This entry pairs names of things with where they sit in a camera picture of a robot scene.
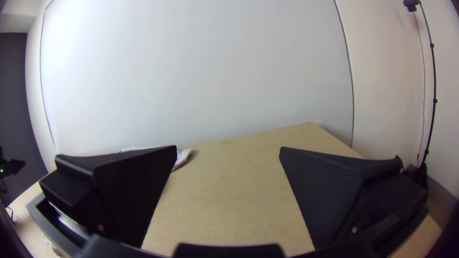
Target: white towel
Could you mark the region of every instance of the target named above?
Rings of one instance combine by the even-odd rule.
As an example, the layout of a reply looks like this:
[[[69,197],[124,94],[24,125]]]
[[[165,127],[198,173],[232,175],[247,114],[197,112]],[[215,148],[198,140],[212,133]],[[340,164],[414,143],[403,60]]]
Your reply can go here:
[[[127,152],[127,151],[136,151],[136,150],[144,150],[144,149],[149,149],[152,147],[128,147],[120,150],[120,152]],[[177,149],[177,160],[175,161],[174,168],[172,169],[172,172],[178,169],[180,166],[186,163],[188,160],[188,157],[191,154],[192,149],[186,149],[186,150],[180,150]]]

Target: black pole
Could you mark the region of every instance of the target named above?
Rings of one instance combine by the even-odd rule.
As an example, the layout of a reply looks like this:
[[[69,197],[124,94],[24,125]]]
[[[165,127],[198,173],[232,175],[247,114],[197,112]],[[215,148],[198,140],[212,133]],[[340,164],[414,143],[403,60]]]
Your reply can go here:
[[[424,21],[426,22],[427,33],[429,34],[430,51],[432,53],[432,64],[433,64],[433,69],[434,69],[434,100],[433,100],[434,105],[432,108],[432,121],[430,122],[429,138],[427,140],[426,150],[424,151],[424,157],[422,158],[422,162],[421,162],[421,166],[423,166],[426,163],[427,154],[429,154],[430,139],[432,138],[432,130],[434,128],[435,106],[437,105],[437,72],[435,70],[434,44],[432,43],[432,37],[430,36],[430,29],[429,29],[429,24],[427,23],[426,13],[424,12],[424,8],[422,8],[421,2],[419,2],[419,6],[421,7],[422,15],[424,16]]]

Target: white backdrop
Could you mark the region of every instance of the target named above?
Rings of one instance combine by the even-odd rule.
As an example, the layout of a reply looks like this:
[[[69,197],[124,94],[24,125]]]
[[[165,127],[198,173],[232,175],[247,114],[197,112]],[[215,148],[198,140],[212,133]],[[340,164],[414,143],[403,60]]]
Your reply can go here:
[[[55,0],[44,18],[41,79],[58,153],[308,121],[352,139],[333,0]]]

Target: wooden table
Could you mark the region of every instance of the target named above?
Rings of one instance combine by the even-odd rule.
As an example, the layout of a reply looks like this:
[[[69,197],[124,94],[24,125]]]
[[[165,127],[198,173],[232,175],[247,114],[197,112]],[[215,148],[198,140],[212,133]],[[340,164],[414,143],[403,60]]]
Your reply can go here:
[[[153,215],[142,249],[171,256],[180,242],[200,245],[278,243],[286,256],[314,250],[301,212],[279,162],[281,146],[360,158],[313,123],[246,136],[189,144],[196,154],[173,172]],[[25,205],[33,185],[10,207],[17,232],[32,255],[49,256],[41,231]],[[135,207],[126,207],[135,213]],[[394,257],[423,257],[441,230],[429,217]]]

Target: white wall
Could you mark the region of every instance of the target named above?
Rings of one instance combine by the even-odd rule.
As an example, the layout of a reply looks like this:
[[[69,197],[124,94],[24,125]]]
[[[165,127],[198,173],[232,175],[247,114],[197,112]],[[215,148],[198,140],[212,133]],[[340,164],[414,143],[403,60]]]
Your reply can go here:
[[[54,163],[56,150],[54,148],[53,140],[46,120],[40,79],[40,40],[44,10],[49,1],[50,0],[44,0],[41,3],[37,19],[33,23],[27,35],[27,48],[25,52],[25,83],[33,133],[46,169],[48,172],[51,172],[56,168]]]
[[[185,144],[316,122],[352,137],[333,0],[55,1],[41,75],[58,152]]]
[[[354,86],[353,149],[416,164],[422,57],[414,17],[401,0],[336,0]]]
[[[0,14],[0,33],[28,32],[41,3],[41,0],[7,0]]]
[[[367,158],[390,158],[398,152],[405,165],[416,164],[423,78],[413,15],[398,0],[336,2],[347,37],[354,81],[354,149]],[[455,117],[459,110],[456,101],[459,96],[458,17],[449,0],[425,0],[424,6],[436,45],[439,99],[431,153],[427,158],[428,172],[459,197],[459,171],[455,165],[459,144],[458,138],[454,138],[459,131]],[[42,15],[29,31],[26,83],[34,133],[45,164],[52,170],[56,152],[44,116],[39,74]],[[425,145],[431,113],[432,76],[424,23],[419,11],[416,16],[427,69]]]
[[[450,0],[424,0],[422,3],[435,45],[438,99],[430,153],[426,159],[427,172],[459,198],[459,17]],[[419,8],[416,16],[423,19]],[[422,26],[425,62],[431,69],[428,36]],[[430,90],[426,95],[426,135],[432,113],[432,76],[428,82]]]

